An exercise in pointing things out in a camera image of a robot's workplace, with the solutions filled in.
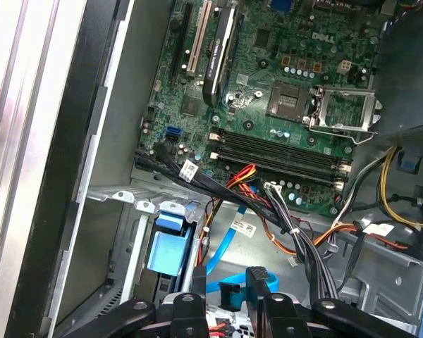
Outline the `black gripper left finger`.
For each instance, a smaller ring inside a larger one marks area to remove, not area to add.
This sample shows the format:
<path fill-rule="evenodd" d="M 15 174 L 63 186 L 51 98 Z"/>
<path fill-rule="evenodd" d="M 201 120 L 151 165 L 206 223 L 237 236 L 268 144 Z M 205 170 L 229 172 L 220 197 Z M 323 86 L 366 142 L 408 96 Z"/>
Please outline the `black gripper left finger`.
<path fill-rule="evenodd" d="M 169 294 L 162 305 L 131 299 L 67 337 L 208 337 L 206 268 L 194 268 L 189 292 Z"/>

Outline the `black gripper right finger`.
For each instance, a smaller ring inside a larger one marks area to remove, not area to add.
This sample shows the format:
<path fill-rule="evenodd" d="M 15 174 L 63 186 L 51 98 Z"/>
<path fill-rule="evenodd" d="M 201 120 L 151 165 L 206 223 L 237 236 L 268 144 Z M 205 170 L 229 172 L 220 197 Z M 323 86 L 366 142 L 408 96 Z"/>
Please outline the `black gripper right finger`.
<path fill-rule="evenodd" d="M 264 267 L 245 271 L 247 312 L 255 337 L 414 337 L 392 323 L 337 299 L 323 298 L 310 309 L 271 292 Z"/>

